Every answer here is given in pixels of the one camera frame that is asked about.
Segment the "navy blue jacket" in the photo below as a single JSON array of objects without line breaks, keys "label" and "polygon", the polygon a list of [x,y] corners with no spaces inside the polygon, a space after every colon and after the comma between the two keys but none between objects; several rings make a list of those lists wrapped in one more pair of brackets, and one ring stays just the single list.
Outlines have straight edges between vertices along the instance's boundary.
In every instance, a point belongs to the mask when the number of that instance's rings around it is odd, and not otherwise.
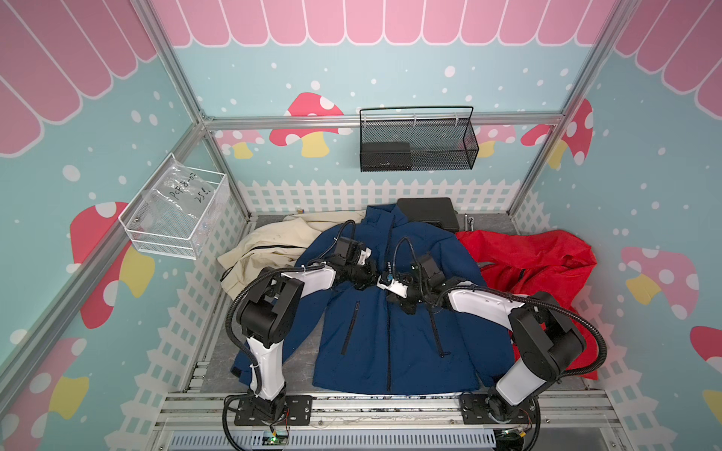
[{"label": "navy blue jacket", "polygon": [[[485,281],[456,236],[410,221],[395,205],[369,206],[356,227],[323,232],[297,260],[300,274],[339,238],[364,242],[372,268],[403,274],[430,255],[447,278],[478,286]],[[282,358],[288,360],[323,323],[313,383],[323,389],[367,395],[432,395],[491,386],[513,366],[508,330],[492,321],[440,307],[414,315],[387,300],[375,284],[357,289],[350,280],[300,300]]]}]

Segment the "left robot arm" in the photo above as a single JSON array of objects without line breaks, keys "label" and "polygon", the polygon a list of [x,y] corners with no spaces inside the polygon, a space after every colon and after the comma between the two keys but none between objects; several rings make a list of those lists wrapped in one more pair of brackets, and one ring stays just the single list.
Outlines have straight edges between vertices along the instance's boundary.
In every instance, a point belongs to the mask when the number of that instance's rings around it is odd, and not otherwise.
[{"label": "left robot arm", "polygon": [[358,289],[378,277],[372,250],[351,238],[336,238],[327,255],[299,267],[265,269],[231,303],[225,331],[248,359],[251,383],[240,413],[271,425],[290,413],[286,400],[283,343],[293,328],[304,297],[345,282]]}]

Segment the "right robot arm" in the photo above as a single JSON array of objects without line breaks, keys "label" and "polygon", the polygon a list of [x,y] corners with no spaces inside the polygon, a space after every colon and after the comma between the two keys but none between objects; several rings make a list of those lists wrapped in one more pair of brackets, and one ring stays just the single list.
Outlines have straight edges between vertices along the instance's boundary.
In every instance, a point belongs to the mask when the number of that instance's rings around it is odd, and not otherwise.
[{"label": "right robot arm", "polygon": [[573,312],[561,307],[548,293],[515,295],[481,287],[455,276],[447,278],[430,256],[398,275],[392,264],[380,275],[377,287],[408,315],[421,304],[472,315],[504,327],[519,358],[490,388],[481,409],[491,421],[515,421],[522,409],[558,381],[587,347],[575,325]]}]

